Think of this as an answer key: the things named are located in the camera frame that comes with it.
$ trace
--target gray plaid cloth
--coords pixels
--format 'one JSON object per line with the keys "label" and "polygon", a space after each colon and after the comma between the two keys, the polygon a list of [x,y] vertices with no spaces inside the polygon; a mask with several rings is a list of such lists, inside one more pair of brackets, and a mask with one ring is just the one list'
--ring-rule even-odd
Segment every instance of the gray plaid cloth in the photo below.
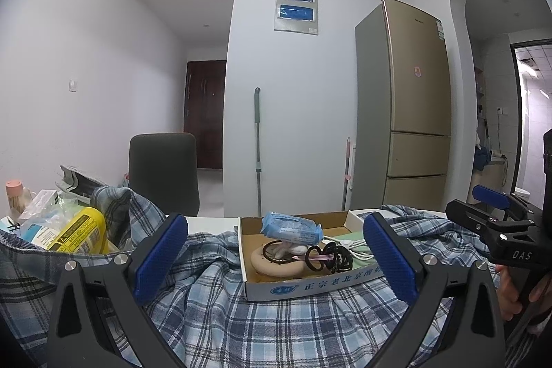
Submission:
{"label": "gray plaid cloth", "polygon": [[[130,250],[164,219],[157,207],[128,188],[101,187],[91,206],[106,217],[109,239]],[[431,252],[441,261],[461,265],[487,255],[476,235],[447,219],[402,206],[383,208],[399,215],[389,223],[422,254]],[[107,263],[111,257],[44,251],[0,232],[0,313],[39,366],[46,366],[55,284],[70,259],[87,266]],[[439,307],[415,364],[430,353],[449,305],[450,300],[444,300]],[[249,303],[242,291],[237,235],[226,232],[189,236],[156,299],[145,309],[189,368],[333,368],[366,366],[406,307],[384,277],[306,298]],[[121,353],[138,364],[113,311],[106,306],[104,312]],[[522,348],[516,360],[529,345],[525,342]]]}

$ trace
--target mop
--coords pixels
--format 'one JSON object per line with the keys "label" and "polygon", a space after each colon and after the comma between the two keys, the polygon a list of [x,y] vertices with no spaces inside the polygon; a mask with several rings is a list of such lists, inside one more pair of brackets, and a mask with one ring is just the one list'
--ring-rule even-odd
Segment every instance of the mop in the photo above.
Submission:
{"label": "mop", "polygon": [[260,143],[259,143],[259,124],[260,124],[260,88],[255,88],[255,133],[257,138],[257,165],[255,167],[255,172],[257,172],[257,209],[258,216],[262,217],[262,208],[260,205],[260,173],[262,172],[260,168]]}
{"label": "mop", "polygon": [[351,176],[349,175],[349,161],[351,159],[351,138],[347,138],[347,151],[345,157],[345,180],[343,183],[343,202],[341,203],[341,210],[345,210],[345,203],[347,201],[347,186]]}

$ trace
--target electrical panel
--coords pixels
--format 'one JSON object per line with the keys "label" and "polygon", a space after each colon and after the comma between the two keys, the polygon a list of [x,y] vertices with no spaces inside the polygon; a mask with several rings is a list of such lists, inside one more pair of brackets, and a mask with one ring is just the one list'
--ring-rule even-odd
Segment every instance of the electrical panel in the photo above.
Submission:
{"label": "electrical panel", "polygon": [[318,0],[276,0],[274,30],[318,35]]}

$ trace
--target refrigerator label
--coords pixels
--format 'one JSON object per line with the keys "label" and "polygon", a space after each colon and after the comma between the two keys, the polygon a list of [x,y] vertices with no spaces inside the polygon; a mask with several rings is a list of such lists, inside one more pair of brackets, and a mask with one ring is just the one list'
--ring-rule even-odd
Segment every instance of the refrigerator label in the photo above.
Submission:
{"label": "refrigerator label", "polygon": [[437,32],[439,33],[439,39],[445,41],[445,33],[443,31],[443,23],[437,20]]}

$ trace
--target white cable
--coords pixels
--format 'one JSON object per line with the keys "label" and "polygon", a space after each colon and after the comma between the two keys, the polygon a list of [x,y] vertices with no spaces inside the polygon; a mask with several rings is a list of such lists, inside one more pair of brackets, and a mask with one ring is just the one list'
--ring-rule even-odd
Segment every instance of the white cable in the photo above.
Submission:
{"label": "white cable", "polygon": [[374,258],[372,252],[369,249],[364,249],[364,250],[361,250],[361,251],[355,251],[354,250],[355,248],[367,247],[366,242],[363,239],[360,239],[360,240],[341,239],[341,240],[339,240],[339,239],[336,239],[335,237],[324,236],[324,239],[322,240],[322,243],[327,244],[328,241],[332,241],[332,242],[335,242],[339,245],[344,246],[345,248],[347,248],[351,252],[352,257],[354,257],[355,259],[366,262],[366,261],[372,260]]}

